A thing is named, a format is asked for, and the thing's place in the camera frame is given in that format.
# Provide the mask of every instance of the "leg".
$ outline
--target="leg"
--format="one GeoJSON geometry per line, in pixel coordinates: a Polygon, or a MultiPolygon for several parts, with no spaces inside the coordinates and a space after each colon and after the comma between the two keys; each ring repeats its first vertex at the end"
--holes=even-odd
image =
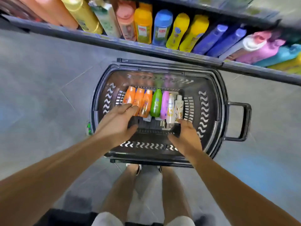
{"type": "Polygon", "coordinates": [[[130,164],[126,168],[104,200],[100,213],[112,213],[123,224],[126,222],[138,168],[137,164],[130,164]]]}
{"type": "Polygon", "coordinates": [[[187,203],[184,190],[178,176],[171,167],[161,167],[162,197],[164,209],[164,225],[167,225],[178,216],[191,217],[190,207],[187,203]]]}

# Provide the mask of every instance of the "white shorts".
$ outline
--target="white shorts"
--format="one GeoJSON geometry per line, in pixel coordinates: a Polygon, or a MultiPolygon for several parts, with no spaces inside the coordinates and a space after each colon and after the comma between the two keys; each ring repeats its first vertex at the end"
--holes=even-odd
{"type": "MultiPolygon", "coordinates": [[[[124,226],[112,213],[104,212],[97,215],[92,226],[124,226]]],[[[187,216],[179,216],[166,226],[195,226],[193,220],[187,216]]]]}

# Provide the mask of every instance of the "gray tile floor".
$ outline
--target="gray tile floor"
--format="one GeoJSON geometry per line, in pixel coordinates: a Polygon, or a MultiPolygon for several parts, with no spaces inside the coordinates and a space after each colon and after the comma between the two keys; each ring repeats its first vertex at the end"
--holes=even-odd
{"type": "MultiPolygon", "coordinates": [[[[85,138],[94,87],[117,57],[163,61],[35,34],[0,31],[0,179],[85,138]]],[[[252,105],[243,143],[224,142],[215,161],[301,221],[301,88],[222,72],[229,99],[252,105]]],[[[241,110],[231,108],[228,135],[241,110]]],[[[125,169],[101,158],[70,186],[55,207],[97,211],[125,169]]],[[[176,168],[193,215],[230,225],[194,169],[176,168]]],[[[163,222],[161,175],[145,167],[137,178],[129,220],[163,222]]]]}

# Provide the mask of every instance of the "basket handle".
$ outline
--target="basket handle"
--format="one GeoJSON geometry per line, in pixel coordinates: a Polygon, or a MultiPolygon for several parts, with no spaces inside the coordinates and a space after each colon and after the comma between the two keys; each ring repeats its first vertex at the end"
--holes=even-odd
{"type": "Polygon", "coordinates": [[[228,107],[232,105],[243,107],[243,122],[241,126],[241,132],[239,137],[224,137],[224,140],[243,142],[248,136],[252,108],[248,103],[228,102],[228,107]]]}

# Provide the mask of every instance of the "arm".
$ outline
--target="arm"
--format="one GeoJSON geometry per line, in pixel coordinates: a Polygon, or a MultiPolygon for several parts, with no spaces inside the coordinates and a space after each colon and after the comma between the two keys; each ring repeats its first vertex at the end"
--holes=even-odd
{"type": "Polygon", "coordinates": [[[0,181],[1,225],[35,224],[84,170],[135,133],[127,126],[136,110],[114,107],[93,136],[0,181]]]}
{"type": "Polygon", "coordinates": [[[197,170],[232,226],[301,226],[299,221],[214,162],[202,150],[196,130],[181,120],[181,133],[169,140],[197,170]]]}

